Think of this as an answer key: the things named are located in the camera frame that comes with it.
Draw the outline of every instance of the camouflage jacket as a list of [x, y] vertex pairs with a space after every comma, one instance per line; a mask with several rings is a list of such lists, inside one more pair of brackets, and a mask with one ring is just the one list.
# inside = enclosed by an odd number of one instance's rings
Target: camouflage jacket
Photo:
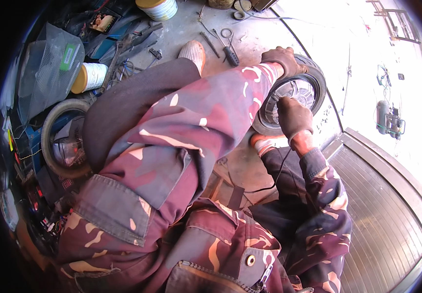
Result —
[[268, 64], [200, 79], [114, 144], [61, 234], [57, 263], [72, 291], [340, 291], [348, 198], [319, 149], [301, 159], [312, 218], [296, 232], [286, 269], [279, 242], [249, 213], [199, 198], [276, 79]]

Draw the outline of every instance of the wrist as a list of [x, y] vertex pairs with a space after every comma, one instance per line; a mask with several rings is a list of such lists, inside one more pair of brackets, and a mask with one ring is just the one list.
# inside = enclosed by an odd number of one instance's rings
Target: wrist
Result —
[[277, 63], [277, 62], [265, 62], [268, 65], [271, 65], [272, 67], [274, 67], [276, 69], [276, 73], [278, 74], [278, 78], [282, 77], [284, 75], [284, 68], [281, 64]]
[[308, 130], [298, 132], [291, 139], [291, 148], [296, 151], [299, 157], [303, 157], [309, 151], [314, 149], [312, 133]]

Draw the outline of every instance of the jacket cuff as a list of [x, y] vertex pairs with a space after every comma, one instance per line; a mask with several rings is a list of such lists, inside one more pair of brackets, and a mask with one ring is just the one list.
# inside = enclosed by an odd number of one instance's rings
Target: jacket cuff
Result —
[[301, 157], [299, 165], [301, 166], [304, 179], [309, 181], [315, 175], [319, 174], [326, 166], [328, 166], [328, 162], [319, 148], [313, 148]]

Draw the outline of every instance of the white bucket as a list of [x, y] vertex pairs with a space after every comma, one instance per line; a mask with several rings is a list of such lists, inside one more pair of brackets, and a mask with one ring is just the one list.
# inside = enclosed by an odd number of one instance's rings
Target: white bucket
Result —
[[144, 5], [144, 0], [142, 1], [136, 1], [136, 4], [138, 5], [138, 8], [144, 11], [147, 15], [149, 15], [150, 18], [154, 21], [165, 21], [177, 13], [178, 5], [175, 0], [164, 0], [160, 4], [149, 7], [149, 8], [143, 8], [141, 5]]
[[108, 66], [100, 63], [83, 63], [71, 91], [80, 94], [84, 91], [98, 89], [107, 75]]

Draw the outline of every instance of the black screwdriver handle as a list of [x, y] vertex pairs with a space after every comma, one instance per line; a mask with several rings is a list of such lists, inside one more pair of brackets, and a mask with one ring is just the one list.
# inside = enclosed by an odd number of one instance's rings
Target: black screwdriver handle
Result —
[[224, 53], [226, 53], [227, 60], [232, 66], [238, 66], [240, 65], [240, 61], [238, 60], [237, 55], [231, 51], [231, 48], [224, 47]]

